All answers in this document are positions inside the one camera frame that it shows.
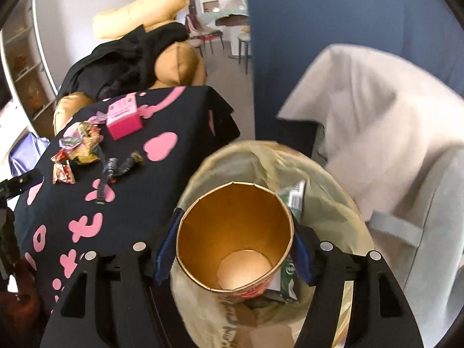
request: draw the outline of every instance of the black cloth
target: black cloth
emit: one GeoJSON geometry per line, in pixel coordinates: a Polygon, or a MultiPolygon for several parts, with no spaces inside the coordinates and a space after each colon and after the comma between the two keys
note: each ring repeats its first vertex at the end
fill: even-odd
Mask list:
{"type": "Polygon", "coordinates": [[[148,89],[156,81],[158,56],[176,41],[187,40],[184,25],[172,22],[150,32],[139,26],[121,39],[97,46],[66,74],[57,99],[80,91],[94,102],[148,89]]]}
{"type": "MultiPolygon", "coordinates": [[[[148,90],[145,95],[137,93],[137,104],[156,105],[172,90],[163,88],[148,90]]],[[[81,109],[68,126],[95,115],[97,111],[106,112],[108,105],[113,102],[115,99],[81,109]]],[[[30,193],[23,194],[15,210],[15,232],[19,248],[22,255],[28,252],[36,263],[38,292],[48,315],[55,305],[54,297],[59,296],[60,288],[66,285],[62,263],[68,259],[62,255],[69,255],[70,250],[75,250],[75,253],[71,253],[71,256],[76,255],[75,262],[90,250],[102,255],[114,255],[138,241],[148,239],[156,229],[165,225],[187,181],[203,159],[240,135],[230,116],[232,111],[212,88],[187,87],[172,104],[154,113],[149,119],[143,119],[142,130],[118,141],[114,141],[106,126],[102,125],[104,140],[101,148],[107,158],[115,157],[124,161],[137,150],[145,159],[144,166],[133,169],[111,184],[115,198],[103,205],[96,204],[95,200],[85,200],[92,192],[93,198],[96,197],[95,180],[100,179],[103,169],[100,162],[72,164],[76,184],[52,184],[50,157],[58,151],[58,141],[64,130],[57,135],[37,163],[44,182],[36,197],[31,199],[30,193]],[[165,159],[149,160],[144,144],[166,132],[175,133],[177,143],[165,159]],[[103,215],[98,234],[93,237],[80,236],[78,241],[73,239],[70,222],[86,216],[87,225],[92,225],[97,213],[103,215]],[[38,231],[42,232],[42,237],[45,236],[43,250],[37,245],[38,250],[34,248],[34,234],[38,231]],[[60,287],[56,286],[59,290],[52,286],[54,279],[61,282],[60,287]]]]}

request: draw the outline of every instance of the purple bag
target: purple bag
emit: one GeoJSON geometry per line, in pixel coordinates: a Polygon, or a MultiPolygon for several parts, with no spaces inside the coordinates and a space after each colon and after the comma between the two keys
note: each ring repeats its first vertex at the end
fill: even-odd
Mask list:
{"type": "Polygon", "coordinates": [[[8,156],[11,175],[17,177],[32,170],[48,145],[47,138],[38,138],[31,132],[19,140],[8,156]]]}

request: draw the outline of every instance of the black tablecloth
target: black tablecloth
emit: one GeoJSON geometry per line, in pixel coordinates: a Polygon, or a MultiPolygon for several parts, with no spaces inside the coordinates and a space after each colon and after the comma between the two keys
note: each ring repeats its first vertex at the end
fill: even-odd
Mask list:
{"type": "MultiPolygon", "coordinates": [[[[171,88],[137,93],[137,105],[167,105],[171,88]]],[[[120,97],[83,108],[68,123],[84,121],[120,97]]],[[[96,180],[101,176],[100,162],[73,165],[76,184],[52,184],[52,157],[59,150],[61,131],[51,142],[37,164],[44,181],[36,196],[30,190],[19,198],[15,231],[21,253],[35,262],[36,283],[45,312],[50,313],[78,263],[87,251],[113,255],[147,239],[166,224],[188,179],[203,159],[239,136],[230,114],[232,108],[210,87],[188,87],[171,104],[143,119],[143,129],[114,141],[105,125],[101,148],[107,158],[121,161],[137,150],[145,166],[120,178],[110,186],[109,202],[95,203],[96,180]],[[147,156],[144,145],[150,139],[163,137],[174,144],[164,155],[147,156]]],[[[156,148],[157,140],[152,141],[156,148]]]]}

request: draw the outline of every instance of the trash bag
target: trash bag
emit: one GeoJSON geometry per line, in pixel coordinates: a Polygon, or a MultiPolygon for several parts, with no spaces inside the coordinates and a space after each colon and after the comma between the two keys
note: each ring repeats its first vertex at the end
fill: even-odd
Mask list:
{"type": "MultiPolygon", "coordinates": [[[[203,194],[230,181],[251,182],[278,193],[302,179],[307,182],[303,225],[344,252],[366,255],[374,249],[354,201],[330,174],[303,154],[275,142],[238,142],[215,152],[191,177],[178,206],[186,210],[203,194]]],[[[251,330],[284,324],[291,328],[296,341],[314,294],[314,287],[299,281],[299,303],[267,302],[264,307],[255,308],[252,312],[256,327],[251,330]]],[[[242,348],[243,344],[234,340],[241,326],[234,305],[240,300],[200,288],[177,261],[171,269],[171,290],[185,327],[199,348],[242,348]]],[[[334,346],[346,334],[352,295],[353,283],[346,282],[334,346]]]]}

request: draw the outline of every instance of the beige blanket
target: beige blanket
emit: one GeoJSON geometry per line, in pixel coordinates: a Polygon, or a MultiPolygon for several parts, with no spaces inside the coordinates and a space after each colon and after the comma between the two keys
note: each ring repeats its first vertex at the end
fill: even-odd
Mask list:
{"type": "Polygon", "coordinates": [[[278,114],[325,128],[326,170],[357,203],[402,217],[435,160],[464,144],[464,101],[406,60],[372,48],[327,47],[278,114]]]}

